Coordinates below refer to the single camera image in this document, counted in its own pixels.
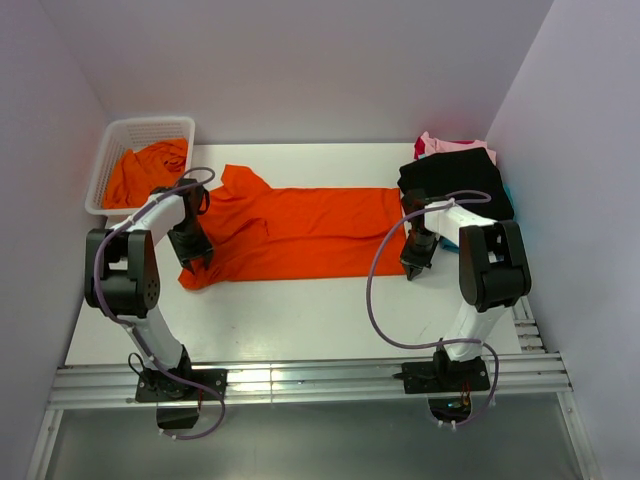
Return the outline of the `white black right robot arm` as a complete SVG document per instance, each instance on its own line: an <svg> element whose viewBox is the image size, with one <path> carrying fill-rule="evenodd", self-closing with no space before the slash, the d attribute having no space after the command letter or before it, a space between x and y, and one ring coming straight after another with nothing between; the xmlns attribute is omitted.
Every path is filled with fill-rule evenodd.
<svg viewBox="0 0 640 480"><path fill-rule="evenodd" d="M432 264L438 241L445 238L459 250L458 280L463 303L430 361L407 362L394 377L407 394L488 391L491 380L481 358L482 343L508 307L531 290L531 276L519 225L493 220L464 207L448 206L451 195L429 197L421 189L401 199L404 212L441 206L410 220L400 255L409 281Z"/></svg>

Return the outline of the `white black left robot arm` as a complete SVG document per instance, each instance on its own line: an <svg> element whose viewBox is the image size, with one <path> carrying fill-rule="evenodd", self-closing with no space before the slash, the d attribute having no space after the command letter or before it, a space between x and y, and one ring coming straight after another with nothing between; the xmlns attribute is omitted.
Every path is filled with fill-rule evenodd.
<svg viewBox="0 0 640 480"><path fill-rule="evenodd" d="M155 247L167 237L180 266L190 273L209 266L214 247L200 224L209 193L195 179L159 187L126 220L86 236L86 303L122 327L135 345L129 355L139 384L168 400L205 393L220 396L194 375L186 347L171 333L158 306L161 282Z"/></svg>

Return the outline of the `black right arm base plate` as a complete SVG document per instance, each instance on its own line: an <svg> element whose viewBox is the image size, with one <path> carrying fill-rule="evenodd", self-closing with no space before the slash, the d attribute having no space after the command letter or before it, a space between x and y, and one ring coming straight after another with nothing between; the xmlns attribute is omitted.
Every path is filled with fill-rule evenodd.
<svg viewBox="0 0 640 480"><path fill-rule="evenodd" d="M435 361L405 362L392 378L403 383L406 394L484 392L491 388L485 363Z"/></svg>

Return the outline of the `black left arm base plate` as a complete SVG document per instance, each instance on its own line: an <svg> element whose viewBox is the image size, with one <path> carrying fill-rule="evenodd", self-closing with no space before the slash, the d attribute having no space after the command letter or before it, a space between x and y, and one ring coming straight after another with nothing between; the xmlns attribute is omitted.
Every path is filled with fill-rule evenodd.
<svg viewBox="0 0 640 480"><path fill-rule="evenodd" d="M188 381L207 387L196 388L168 378L157 370L145 369L138 381L135 393L137 403L214 401L224 397L227 387L226 369L196 369Z"/></svg>

